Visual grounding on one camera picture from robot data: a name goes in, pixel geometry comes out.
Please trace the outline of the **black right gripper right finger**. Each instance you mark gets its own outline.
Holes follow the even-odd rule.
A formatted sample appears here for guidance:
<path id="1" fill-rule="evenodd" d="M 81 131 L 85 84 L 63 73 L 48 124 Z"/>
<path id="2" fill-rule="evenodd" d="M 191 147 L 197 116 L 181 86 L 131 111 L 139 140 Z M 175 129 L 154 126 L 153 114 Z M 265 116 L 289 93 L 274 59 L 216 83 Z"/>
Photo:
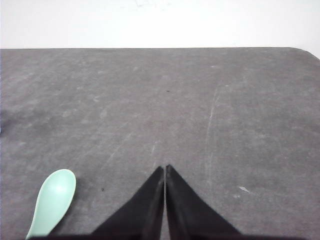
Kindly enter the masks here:
<path id="1" fill-rule="evenodd" d="M 166 208 L 172 240 L 213 240 L 242 234 L 204 202 L 172 166 L 166 166 Z"/>

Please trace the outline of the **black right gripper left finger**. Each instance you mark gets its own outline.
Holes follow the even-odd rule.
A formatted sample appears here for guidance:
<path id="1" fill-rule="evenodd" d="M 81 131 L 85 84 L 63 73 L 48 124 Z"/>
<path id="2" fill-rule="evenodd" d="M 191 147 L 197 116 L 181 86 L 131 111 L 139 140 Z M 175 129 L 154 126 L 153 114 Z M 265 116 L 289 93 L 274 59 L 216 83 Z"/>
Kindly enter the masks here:
<path id="1" fill-rule="evenodd" d="M 96 228 L 100 240 L 159 240 L 164 213 L 164 169 L 159 166 L 132 198 Z"/>

